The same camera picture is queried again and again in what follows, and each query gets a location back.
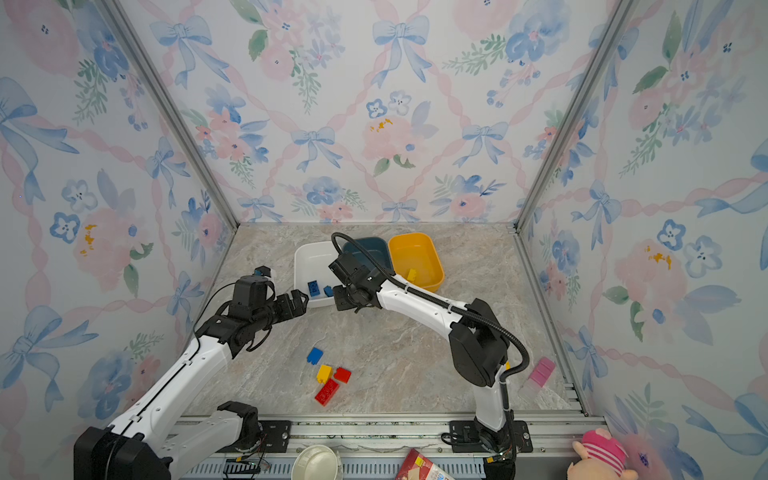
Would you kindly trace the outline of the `dark teal plastic container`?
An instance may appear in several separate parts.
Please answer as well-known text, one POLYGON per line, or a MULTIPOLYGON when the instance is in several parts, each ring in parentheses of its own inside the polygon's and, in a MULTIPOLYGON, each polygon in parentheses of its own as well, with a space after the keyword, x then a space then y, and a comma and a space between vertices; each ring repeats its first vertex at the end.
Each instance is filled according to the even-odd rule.
MULTIPOLYGON (((380 237, 360 237, 356 238, 356 242, 366 251, 368 251, 370 256, 375 259, 379 265, 387 269, 390 274, 395 273, 388 244, 384 239, 380 237)), ((371 272, 378 271, 370 259, 354 245, 343 241, 342 251, 352 254, 364 267, 368 268, 371 272)))

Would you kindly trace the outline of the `white plastic container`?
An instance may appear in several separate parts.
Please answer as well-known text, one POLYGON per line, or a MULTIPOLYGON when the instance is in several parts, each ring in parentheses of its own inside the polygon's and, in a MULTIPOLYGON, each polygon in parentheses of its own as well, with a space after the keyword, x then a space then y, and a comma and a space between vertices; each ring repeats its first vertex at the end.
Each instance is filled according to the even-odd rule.
POLYGON ((313 242, 300 246, 294 254, 294 288, 309 296, 309 308, 332 307, 334 298, 324 293, 325 286, 340 285, 340 281, 329 269, 329 265, 338 257, 338 252, 330 241, 313 242), (320 295, 311 297, 308 283, 316 281, 320 295))

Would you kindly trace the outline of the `yellow plastic container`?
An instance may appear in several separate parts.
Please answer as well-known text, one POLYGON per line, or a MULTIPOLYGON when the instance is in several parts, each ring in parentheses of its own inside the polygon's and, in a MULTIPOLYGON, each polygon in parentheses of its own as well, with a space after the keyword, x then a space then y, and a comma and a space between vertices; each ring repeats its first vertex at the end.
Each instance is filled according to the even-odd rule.
POLYGON ((436 293, 445 280, 445 272, 430 236, 414 232, 394 236, 388 247, 395 272, 407 280, 408 271, 415 269, 414 285, 436 293))

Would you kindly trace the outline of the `light blue lego brick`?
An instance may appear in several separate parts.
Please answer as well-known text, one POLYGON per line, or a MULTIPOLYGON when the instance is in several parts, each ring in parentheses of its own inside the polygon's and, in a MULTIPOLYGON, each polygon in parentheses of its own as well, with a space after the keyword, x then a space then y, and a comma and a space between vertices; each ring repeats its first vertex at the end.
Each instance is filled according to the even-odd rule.
POLYGON ((307 362, 311 365, 318 365, 324 355, 324 351, 313 347, 310 353, 307 355, 307 362))

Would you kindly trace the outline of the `small red lego brick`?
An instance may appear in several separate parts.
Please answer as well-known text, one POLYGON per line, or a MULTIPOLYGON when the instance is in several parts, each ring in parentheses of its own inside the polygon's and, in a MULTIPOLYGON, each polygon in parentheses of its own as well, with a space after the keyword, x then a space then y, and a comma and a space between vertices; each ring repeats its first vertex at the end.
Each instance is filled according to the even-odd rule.
POLYGON ((337 382, 347 384, 351 378, 351 372, 343 367, 339 367, 335 370, 333 379, 337 382))

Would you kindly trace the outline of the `long red lego brick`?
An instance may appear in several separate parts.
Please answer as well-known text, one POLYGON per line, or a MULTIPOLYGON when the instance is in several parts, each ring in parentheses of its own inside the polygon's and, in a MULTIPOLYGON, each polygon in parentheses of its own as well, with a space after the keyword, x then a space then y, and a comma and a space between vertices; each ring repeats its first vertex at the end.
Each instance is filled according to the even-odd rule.
POLYGON ((334 379, 329 379, 315 395, 315 400, 323 407, 327 406, 338 392, 340 386, 334 379))

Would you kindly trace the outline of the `dark blue lego brick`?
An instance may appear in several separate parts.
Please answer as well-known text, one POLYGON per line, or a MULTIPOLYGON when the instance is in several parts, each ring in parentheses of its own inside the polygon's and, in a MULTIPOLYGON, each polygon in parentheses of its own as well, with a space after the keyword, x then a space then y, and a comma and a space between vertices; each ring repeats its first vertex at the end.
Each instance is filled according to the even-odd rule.
POLYGON ((311 297, 318 297, 320 295, 318 283, 316 281, 310 281, 308 283, 308 291, 311 297))

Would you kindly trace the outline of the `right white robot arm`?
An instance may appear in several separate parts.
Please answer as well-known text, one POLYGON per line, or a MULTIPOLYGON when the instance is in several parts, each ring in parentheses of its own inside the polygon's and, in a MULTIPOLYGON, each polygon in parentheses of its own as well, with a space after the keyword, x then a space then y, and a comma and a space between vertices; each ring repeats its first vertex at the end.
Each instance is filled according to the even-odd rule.
POLYGON ((455 370, 473 386, 475 421, 493 433, 505 428, 509 414, 501 376, 509 347, 519 343, 499 324, 489 305, 481 300, 470 304, 452 301, 399 275, 373 272, 360 265, 345 267, 340 260, 329 269, 340 281, 333 288, 338 310, 396 312, 446 339, 455 370))

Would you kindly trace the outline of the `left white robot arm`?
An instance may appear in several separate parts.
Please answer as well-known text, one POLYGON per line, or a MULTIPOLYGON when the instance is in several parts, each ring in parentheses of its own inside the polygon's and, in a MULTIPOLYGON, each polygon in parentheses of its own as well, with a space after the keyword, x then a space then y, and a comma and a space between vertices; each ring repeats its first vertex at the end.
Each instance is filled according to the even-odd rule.
POLYGON ((176 363, 132 407, 104 428, 90 427, 73 447, 77 479, 179 479, 214 453, 243 455, 287 448, 290 424, 259 419, 256 407, 227 401, 178 435, 171 433, 202 388, 240 352, 257 348, 257 333, 305 314, 309 298, 293 290, 258 302, 245 317, 222 304, 176 363))

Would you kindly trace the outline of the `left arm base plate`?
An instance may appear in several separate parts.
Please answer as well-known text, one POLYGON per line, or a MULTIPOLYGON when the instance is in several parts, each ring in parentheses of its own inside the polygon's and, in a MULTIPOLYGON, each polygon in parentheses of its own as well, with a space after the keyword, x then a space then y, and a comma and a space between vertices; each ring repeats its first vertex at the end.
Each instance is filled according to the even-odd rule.
POLYGON ((240 455, 262 452, 286 453, 292 426, 293 423, 290 420, 260 420, 254 435, 222 447, 217 450, 217 453, 240 455))

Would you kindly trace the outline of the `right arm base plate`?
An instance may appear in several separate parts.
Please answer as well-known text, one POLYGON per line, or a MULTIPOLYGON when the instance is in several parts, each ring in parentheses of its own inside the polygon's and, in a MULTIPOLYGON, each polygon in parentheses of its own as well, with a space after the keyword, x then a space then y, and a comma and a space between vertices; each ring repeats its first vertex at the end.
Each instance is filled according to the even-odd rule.
POLYGON ((453 453, 494 456, 533 452, 528 425, 522 420, 507 422, 499 431, 493 431, 475 420, 453 420, 440 439, 452 448, 453 453))

